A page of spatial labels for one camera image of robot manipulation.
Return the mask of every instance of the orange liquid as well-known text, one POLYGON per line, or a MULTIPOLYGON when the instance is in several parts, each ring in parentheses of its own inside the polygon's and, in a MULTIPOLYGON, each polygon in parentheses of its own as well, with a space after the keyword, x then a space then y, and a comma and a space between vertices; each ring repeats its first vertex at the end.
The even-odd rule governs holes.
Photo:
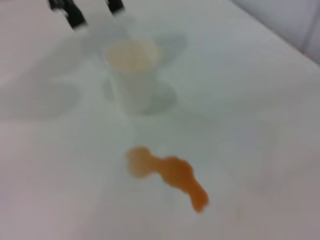
POLYGON ((144 178, 152 173, 161 175, 163 181, 173 188, 188 194, 195 211, 202 212, 209 203, 205 190, 197 182, 192 166, 176 156, 159 158, 146 147, 136 147, 126 153, 128 171, 135 178, 144 178))

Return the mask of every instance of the white table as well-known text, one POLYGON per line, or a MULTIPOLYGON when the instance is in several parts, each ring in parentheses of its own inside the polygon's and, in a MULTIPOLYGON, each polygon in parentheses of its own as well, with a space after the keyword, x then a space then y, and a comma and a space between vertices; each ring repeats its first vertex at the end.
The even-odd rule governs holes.
POLYGON ((73 33, 41 5, 52 31, 21 33, 24 60, 3 67, 0 239, 296 239, 268 201, 318 160, 318 67, 226 0, 124 3, 130 34, 165 49, 165 99, 125 116, 106 98, 99 50, 122 37, 107 7, 80 1, 89 27, 73 33), (158 175, 128 175, 141 145, 193 166, 203 214, 158 175))

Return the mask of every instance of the white cup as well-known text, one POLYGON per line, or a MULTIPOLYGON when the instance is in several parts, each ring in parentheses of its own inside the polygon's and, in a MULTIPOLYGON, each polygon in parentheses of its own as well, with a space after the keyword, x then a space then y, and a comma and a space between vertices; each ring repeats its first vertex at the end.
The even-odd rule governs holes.
POLYGON ((146 111, 155 96, 161 51, 153 41, 123 40, 106 48, 105 60, 115 102, 126 113, 146 111))

